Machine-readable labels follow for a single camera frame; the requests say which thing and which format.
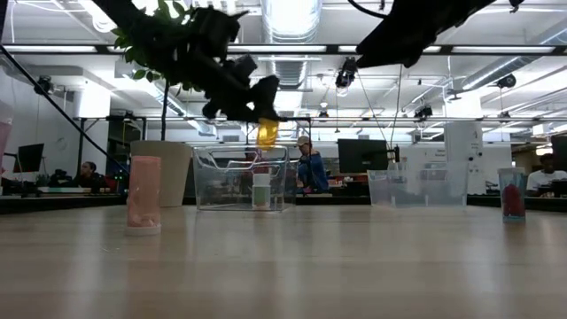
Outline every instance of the yellow object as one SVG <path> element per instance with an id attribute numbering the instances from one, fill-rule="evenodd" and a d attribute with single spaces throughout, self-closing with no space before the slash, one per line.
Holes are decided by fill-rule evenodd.
<path id="1" fill-rule="evenodd" d="M 272 120 L 260 119 L 256 144 L 262 149 L 267 150 L 276 145 L 277 129 L 279 123 Z"/>

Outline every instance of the person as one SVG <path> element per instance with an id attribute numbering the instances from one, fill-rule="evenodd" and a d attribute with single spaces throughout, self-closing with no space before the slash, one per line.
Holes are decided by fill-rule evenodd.
<path id="1" fill-rule="evenodd" d="M 74 186 L 99 189 L 106 186 L 105 178 L 97 173 L 97 165 L 86 161 L 81 165 L 81 173 L 72 182 Z"/>
<path id="2" fill-rule="evenodd" d="M 533 172 L 528 176 L 526 194 L 530 197 L 548 197 L 549 194 L 541 192 L 540 187 L 550 184 L 555 180 L 567 179 L 565 171 L 558 171 L 554 168 L 553 154 L 548 153 L 540 157 L 543 169 Z"/>
<path id="3" fill-rule="evenodd" d="M 308 136 L 298 139 L 297 146 L 301 151 L 298 178 L 304 191 L 325 192 L 329 190 L 329 182 L 321 154 L 313 148 Z"/>

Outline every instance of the plant stem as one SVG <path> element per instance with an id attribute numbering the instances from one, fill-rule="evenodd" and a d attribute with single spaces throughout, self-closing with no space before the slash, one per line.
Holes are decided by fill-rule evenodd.
<path id="1" fill-rule="evenodd" d="M 167 115 L 167 97 L 169 96 L 169 81 L 166 80 L 166 88 L 163 92 L 163 109 L 161 110 L 161 140 L 166 140 L 166 115 Z"/>

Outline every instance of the ceiling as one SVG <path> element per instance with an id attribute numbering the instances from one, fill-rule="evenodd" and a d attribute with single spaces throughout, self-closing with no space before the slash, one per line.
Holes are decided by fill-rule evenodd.
<path id="1" fill-rule="evenodd" d="M 386 11 L 391 0 L 387 1 Z M 376 10 L 379 1 L 359 1 L 360 4 Z M 4 43 L 113 43 L 113 35 L 100 33 L 93 28 L 87 12 L 55 12 L 61 10 L 78 11 L 82 7 L 77 1 L 35 0 L 13 1 L 4 26 Z M 260 0 L 237 0 L 238 10 L 250 10 L 243 17 L 238 40 L 241 43 L 262 43 L 262 17 Z M 567 1 L 564 0 L 526 0 L 519 12 L 509 13 L 507 0 L 496 1 L 493 5 L 469 18 L 459 28 L 452 28 L 442 34 L 437 43 L 449 44 L 535 44 L 534 37 L 559 23 L 567 28 Z M 379 22 L 356 11 L 346 0 L 323 0 L 322 14 L 318 25 L 315 43 L 357 44 Z M 357 80 L 351 85 L 346 96 L 338 96 L 334 85 L 335 74 L 345 60 L 344 56 L 310 56 L 307 80 L 301 92 L 279 92 L 276 106 L 294 111 L 296 115 L 316 116 L 320 103 L 328 103 L 329 114 L 339 117 L 369 116 L 370 107 L 380 116 L 394 116 L 405 111 L 412 116 L 418 104 L 411 104 L 438 82 L 453 78 L 456 82 L 464 79 L 500 57 L 441 57 L 429 56 L 413 67 L 400 69 L 400 66 L 382 66 L 360 70 Z M 147 92 L 143 85 L 133 83 L 123 74 L 131 72 L 132 67 L 116 56 L 57 56 L 20 55 L 17 59 L 27 66 L 79 66 L 100 77 L 113 87 L 112 108 L 133 110 L 138 115 L 159 115 L 160 103 Z M 252 75 L 260 78 L 269 74 L 268 62 L 258 62 L 259 68 Z M 482 102 L 484 115 L 495 115 L 515 105 L 538 101 L 545 95 L 567 87 L 567 66 L 565 57 L 546 57 L 514 72 L 517 85 L 501 93 L 497 88 L 484 87 L 475 94 Z M 425 101 L 432 106 L 436 115 L 444 114 L 446 98 L 439 94 Z M 199 114 L 206 102 L 202 94 L 183 92 L 177 97 L 189 113 Z M 526 108 L 517 116 L 533 116 L 553 110 L 567 108 L 567 95 L 558 95 L 550 103 L 541 103 Z M 523 123 L 519 128 L 529 128 Z"/>

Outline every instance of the table surface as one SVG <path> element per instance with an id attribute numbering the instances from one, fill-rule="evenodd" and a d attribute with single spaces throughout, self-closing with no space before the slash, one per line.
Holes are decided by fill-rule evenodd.
<path id="1" fill-rule="evenodd" d="M 567 216 L 498 209 L 164 209 L 0 216 L 6 318 L 567 318 Z"/>

